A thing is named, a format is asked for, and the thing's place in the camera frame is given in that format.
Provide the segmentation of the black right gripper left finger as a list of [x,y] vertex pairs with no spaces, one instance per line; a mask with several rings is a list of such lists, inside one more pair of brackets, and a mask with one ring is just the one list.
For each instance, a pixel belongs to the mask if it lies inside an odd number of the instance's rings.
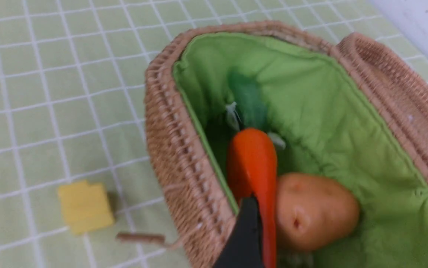
[[263,268],[263,225],[254,195],[241,200],[231,234],[214,268]]

